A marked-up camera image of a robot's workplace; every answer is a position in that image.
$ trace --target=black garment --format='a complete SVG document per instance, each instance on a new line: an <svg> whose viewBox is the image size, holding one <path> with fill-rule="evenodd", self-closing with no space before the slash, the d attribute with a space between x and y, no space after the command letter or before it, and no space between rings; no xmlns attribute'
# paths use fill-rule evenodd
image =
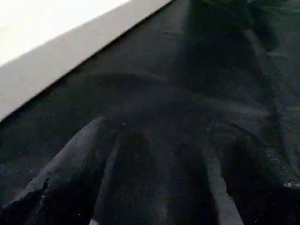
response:
<svg viewBox="0 0 300 225"><path fill-rule="evenodd" d="M298 9L177 0L83 63L0 124L0 224L299 224Z"/></svg>

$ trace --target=white surface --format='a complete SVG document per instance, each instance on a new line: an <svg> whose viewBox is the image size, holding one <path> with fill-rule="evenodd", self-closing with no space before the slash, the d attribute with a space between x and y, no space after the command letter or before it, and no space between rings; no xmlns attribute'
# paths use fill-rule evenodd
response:
<svg viewBox="0 0 300 225"><path fill-rule="evenodd" d="M0 9L0 122L170 1L9 1Z"/></svg>

